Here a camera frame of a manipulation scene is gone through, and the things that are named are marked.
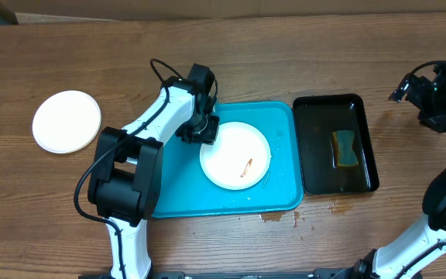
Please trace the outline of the white plate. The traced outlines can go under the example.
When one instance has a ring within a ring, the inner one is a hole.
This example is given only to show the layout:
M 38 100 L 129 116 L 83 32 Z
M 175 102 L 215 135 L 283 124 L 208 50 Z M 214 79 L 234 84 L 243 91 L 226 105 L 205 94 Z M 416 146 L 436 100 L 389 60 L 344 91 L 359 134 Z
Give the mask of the white plate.
M 34 140 L 51 153 L 73 153 L 86 147 L 101 127 L 98 103 L 82 91 L 62 91 L 37 109 L 32 124 Z
M 216 140 L 200 148 L 201 168 L 220 188 L 237 191 L 264 178 L 271 161 L 269 142 L 254 126 L 227 122 L 218 127 Z

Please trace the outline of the green yellow sponge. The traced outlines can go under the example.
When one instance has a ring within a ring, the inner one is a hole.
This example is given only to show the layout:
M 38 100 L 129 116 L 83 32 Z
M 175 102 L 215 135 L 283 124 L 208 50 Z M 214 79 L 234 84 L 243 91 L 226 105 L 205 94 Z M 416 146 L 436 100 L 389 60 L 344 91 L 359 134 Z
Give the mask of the green yellow sponge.
M 335 167 L 354 167 L 359 160 L 353 150 L 355 134 L 351 130 L 337 130 L 331 134 Z

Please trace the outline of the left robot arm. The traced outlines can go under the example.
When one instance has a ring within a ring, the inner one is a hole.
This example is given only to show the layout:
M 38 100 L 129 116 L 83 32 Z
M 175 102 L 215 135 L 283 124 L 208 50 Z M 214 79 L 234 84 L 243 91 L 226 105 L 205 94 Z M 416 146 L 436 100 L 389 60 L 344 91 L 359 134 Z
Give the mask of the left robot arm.
M 77 183 L 77 190 L 89 183 L 87 199 L 97 213 L 84 212 L 75 193 L 77 212 L 108 229 L 113 264 L 106 278 L 150 276 L 146 223 L 160 196 L 164 145 L 172 136 L 204 144 L 217 137 L 218 83 L 209 67 L 194 64 L 186 77 L 175 72 L 160 82 L 158 99 L 137 120 L 101 131 L 94 161 Z

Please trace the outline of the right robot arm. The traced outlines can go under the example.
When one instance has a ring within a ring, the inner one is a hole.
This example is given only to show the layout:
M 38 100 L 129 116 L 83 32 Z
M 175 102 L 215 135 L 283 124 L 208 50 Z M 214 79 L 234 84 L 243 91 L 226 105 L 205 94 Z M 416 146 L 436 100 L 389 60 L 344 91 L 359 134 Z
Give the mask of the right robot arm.
M 446 60 L 429 62 L 435 77 L 406 74 L 390 100 L 406 100 L 419 108 L 418 120 L 438 133 L 446 132 Z M 446 253 L 446 168 L 429 184 L 421 217 L 387 246 L 372 250 L 336 278 L 419 278 L 420 272 Z

